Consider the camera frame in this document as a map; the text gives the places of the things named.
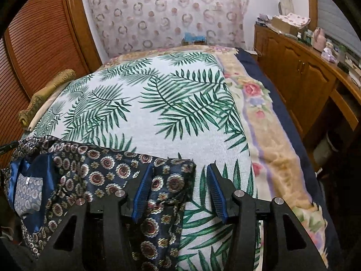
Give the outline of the navy patterned silk garment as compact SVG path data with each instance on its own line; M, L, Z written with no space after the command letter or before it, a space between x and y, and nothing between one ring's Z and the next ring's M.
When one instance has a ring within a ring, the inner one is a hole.
M21 140L1 170L10 207L21 221L35 265L63 218L80 198L87 202L125 188L151 164L152 184L137 223L127 223L130 270L177 267L185 204L192 195L195 163L62 141L53 136Z

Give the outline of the floral beige bed blanket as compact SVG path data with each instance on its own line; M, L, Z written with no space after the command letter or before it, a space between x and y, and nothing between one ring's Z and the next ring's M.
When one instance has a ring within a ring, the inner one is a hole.
M233 229L211 208L206 168L215 163L235 188L266 201L283 198L326 261L326 219L307 192L301 161L234 48L185 46L118 56L92 77L105 96L97 141L129 152L192 159L179 270L223 270Z

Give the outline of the olive sunflower folded towel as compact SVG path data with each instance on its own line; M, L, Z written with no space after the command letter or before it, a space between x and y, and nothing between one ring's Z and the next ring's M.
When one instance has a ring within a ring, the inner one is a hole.
M53 79L51 79L45 87L37 91L30 100L30 103L25 110L21 110L18 113L18 119L23 130L26 130L37 111L45 103L45 101L55 92L61 85L66 84L76 79L76 72L73 69L65 69L57 73Z

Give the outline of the palm leaf print blanket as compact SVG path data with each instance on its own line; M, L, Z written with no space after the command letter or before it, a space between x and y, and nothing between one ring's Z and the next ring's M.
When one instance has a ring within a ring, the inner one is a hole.
M232 227L213 213L207 166L256 196L248 141L217 56L201 51L122 63L70 83L32 131L60 139L60 188L30 245L78 197L95 201L154 165L133 259L145 270L222 270Z

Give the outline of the long wooden sideboard cabinet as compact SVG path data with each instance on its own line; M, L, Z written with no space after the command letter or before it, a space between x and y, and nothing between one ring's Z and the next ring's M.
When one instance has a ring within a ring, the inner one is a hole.
M344 149L360 138L360 88L347 73L267 27L255 26L254 48L305 147L314 149L328 137Z

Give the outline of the pink ceramic jug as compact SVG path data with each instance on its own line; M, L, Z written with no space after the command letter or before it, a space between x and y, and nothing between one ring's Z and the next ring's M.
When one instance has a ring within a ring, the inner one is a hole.
M313 48L319 52L323 52L326 47L326 41L324 29L317 27L313 33Z

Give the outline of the blue item at headboard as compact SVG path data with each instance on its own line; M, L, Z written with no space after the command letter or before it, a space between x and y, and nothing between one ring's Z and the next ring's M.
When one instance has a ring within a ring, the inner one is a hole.
M207 38L203 35L194 35L191 33L185 33L184 38L181 41L183 46L185 45L207 45Z

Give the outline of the cardboard box with cloth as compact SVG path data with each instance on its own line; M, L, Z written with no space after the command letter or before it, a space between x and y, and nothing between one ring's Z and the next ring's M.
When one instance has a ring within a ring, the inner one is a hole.
M273 16L271 25L282 33L296 36L298 33L303 33L310 22L309 17L289 13Z

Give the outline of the grey window roller blind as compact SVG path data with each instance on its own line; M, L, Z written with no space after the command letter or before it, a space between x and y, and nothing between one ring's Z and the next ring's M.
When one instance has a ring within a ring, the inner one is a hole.
M332 0L317 0L317 25L333 42L344 45L351 56L360 60L360 39Z

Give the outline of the circle pattern lace curtain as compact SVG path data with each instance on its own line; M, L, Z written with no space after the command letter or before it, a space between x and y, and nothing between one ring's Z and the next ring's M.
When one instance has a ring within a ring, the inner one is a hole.
M187 35L243 47L249 0L88 0L106 54L178 47Z

